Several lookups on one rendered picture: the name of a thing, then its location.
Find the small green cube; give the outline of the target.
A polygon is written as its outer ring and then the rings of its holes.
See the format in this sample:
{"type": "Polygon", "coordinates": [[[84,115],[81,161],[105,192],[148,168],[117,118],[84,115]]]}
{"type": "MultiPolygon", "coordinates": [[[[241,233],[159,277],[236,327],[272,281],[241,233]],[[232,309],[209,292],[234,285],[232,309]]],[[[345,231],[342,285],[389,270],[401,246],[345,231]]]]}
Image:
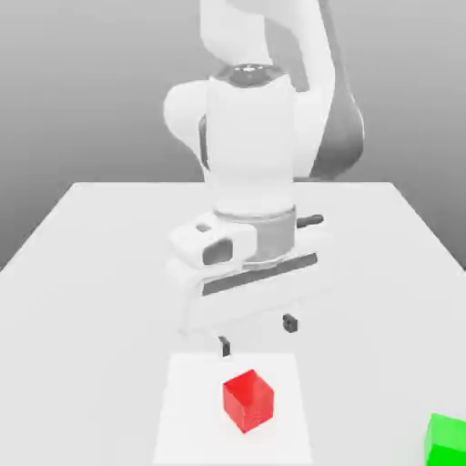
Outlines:
{"type": "Polygon", "coordinates": [[[466,420],[431,414],[424,438],[424,466],[466,466],[466,420]]]}

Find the small red cube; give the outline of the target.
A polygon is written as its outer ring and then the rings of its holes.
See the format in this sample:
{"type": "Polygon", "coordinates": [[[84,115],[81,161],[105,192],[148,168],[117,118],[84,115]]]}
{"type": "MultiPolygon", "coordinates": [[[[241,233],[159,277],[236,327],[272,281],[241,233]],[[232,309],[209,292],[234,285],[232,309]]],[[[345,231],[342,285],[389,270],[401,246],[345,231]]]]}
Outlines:
{"type": "Polygon", "coordinates": [[[272,419],[274,398],[274,390],[254,370],[223,383],[224,411],[242,433],[272,419]]]}

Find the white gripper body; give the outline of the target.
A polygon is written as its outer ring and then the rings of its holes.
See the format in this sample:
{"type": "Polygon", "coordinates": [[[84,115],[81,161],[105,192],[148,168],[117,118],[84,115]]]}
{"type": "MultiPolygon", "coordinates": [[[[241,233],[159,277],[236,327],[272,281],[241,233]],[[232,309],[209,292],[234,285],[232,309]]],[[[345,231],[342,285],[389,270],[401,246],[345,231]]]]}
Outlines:
{"type": "Polygon", "coordinates": [[[299,251],[263,269],[238,263],[192,268],[172,258],[166,264],[168,320],[182,335],[190,336],[256,312],[285,308],[328,285],[328,265],[326,249],[299,251]]]}

